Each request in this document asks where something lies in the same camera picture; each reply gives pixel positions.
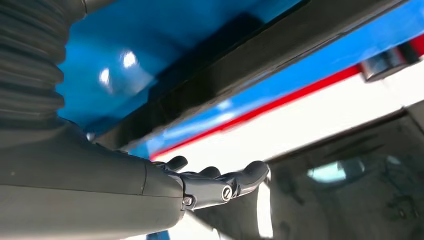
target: blue painted surface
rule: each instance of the blue painted surface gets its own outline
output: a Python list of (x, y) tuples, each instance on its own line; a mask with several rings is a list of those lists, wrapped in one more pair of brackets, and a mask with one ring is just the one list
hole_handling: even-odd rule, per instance
[(298, 1), (119, 0), (72, 26), (59, 115), (82, 128), (122, 119), (147, 101), (157, 74), (228, 21), (249, 13), (266, 23)]
[(133, 149), (148, 155), (250, 112), (424, 33), (424, 0), (412, 0), (244, 92)]
[[(59, 114), (81, 127), (119, 120), (147, 101), (155, 76), (240, 13), (264, 22), (298, 0), (120, 0), (71, 29)], [(424, 31), (424, 0), (411, 0), (241, 94), (167, 129), (133, 150), (140, 156), (176, 144), (356, 64)]]

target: black plastic trim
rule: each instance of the black plastic trim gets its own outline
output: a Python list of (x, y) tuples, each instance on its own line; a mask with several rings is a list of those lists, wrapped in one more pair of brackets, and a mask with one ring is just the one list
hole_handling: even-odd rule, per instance
[(125, 149), (231, 97), (406, 0), (312, 0), (266, 26), (180, 85), (132, 112), (95, 141)]

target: robotic hand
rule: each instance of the robotic hand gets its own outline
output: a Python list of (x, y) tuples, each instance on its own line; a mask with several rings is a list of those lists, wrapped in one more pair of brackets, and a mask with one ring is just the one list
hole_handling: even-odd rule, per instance
[(176, 156), (169, 162), (154, 162), (165, 173), (179, 182), (183, 188), (182, 210), (196, 210), (225, 204), (231, 199), (253, 192), (261, 184), (268, 172), (262, 161), (250, 163), (240, 172), (221, 175), (213, 166), (199, 173), (177, 173), (188, 164), (183, 156)]

